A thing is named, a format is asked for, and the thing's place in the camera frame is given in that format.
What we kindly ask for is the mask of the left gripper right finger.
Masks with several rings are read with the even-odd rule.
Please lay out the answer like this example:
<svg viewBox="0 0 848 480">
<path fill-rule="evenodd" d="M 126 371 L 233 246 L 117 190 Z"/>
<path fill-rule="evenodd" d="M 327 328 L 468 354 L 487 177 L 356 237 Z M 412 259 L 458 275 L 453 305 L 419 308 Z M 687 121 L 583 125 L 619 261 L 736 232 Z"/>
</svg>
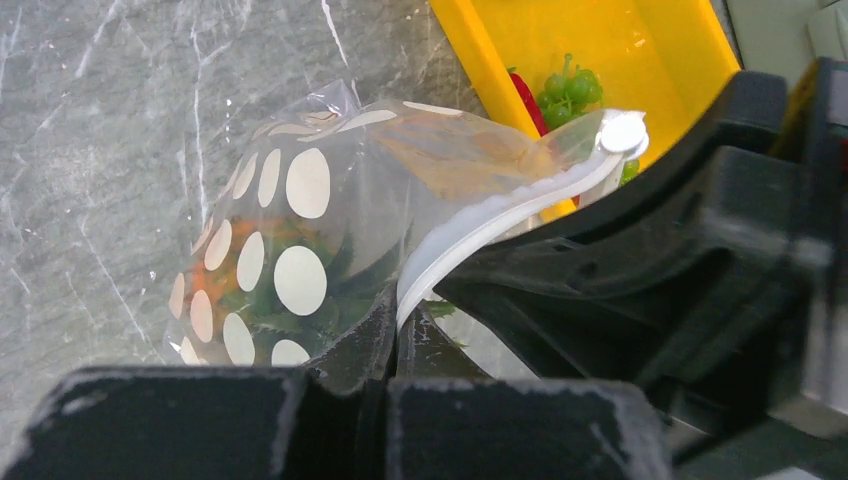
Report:
<svg viewBox="0 0 848 480">
<path fill-rule="evenodd" d="M 663 426 L 622 382 L 496 380 L 417 308 L 387 389 L 391 479 L 669 479 Z"/>
</svg>

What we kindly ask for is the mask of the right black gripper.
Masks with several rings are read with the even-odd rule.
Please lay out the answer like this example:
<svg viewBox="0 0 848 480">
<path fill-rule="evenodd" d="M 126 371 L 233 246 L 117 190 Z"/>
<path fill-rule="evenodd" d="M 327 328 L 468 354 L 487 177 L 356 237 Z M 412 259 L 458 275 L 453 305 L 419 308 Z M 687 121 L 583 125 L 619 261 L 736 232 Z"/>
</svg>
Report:
<svg viewBox="0 0 848 480">
<path fill-rule="evenodd" d="M 847 65 L 741 71 L 654 165 L 437 292 L 542 377 L 648 388 L 679 479 L 847 475 Z"/>
</svg>

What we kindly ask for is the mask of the orange toy pineapple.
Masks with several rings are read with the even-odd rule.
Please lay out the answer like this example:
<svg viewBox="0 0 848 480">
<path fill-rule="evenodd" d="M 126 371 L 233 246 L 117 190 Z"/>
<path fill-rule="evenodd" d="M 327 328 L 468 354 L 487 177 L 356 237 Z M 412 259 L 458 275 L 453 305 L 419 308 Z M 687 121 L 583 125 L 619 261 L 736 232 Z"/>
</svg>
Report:
<svg viewBox="0 0 848 480">
<path fill-rule="evenodd" d="M 367 316 L 408 244 L 355 270 L 351 233 L 333 244 L 300 220 L 225 219 L 175 281 L 169 307 L 186 325 L 174 347 L 186 364 L 304 364 Z"/>
</svg>

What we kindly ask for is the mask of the clear dotted zip top bag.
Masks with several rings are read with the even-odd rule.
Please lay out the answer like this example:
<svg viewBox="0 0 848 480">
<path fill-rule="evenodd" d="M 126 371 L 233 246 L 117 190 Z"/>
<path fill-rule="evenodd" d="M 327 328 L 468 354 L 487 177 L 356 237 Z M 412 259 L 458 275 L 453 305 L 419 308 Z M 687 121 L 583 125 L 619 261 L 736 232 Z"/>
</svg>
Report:
<svg viewBox="0 0 848 480">
<path fill-rule="evenodd" d="M 529 143 L 521 131 L 462 110 L 392 99 L 359 106 L 334 82 L 253 133 L 173 287 L 223 220 L 295 219 L 333 244 L 351 233 L 355 270 L 407 239 L 383 291 L 403 324 L 473 253 L 555 219 L 509 223 L 475 211 L 529 178 L 521 157 Z M 167 347 L 183 362 L 174 346 L 186 324 L 169 310 Z"/>
</svg>

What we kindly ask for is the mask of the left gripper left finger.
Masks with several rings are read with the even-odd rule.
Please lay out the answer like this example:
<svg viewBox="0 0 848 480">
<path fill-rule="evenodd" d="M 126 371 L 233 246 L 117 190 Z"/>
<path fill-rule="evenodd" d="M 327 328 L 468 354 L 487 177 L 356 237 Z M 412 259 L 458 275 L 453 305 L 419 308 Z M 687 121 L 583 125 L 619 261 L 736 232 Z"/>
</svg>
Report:
<svg viewBox="0 0 848 480">
<path fill-rule="evenodd" d="M 396 302 L 296 367 L 92 367 L 36 409 L 8 479 L 380 479 Z"/>
</svg>

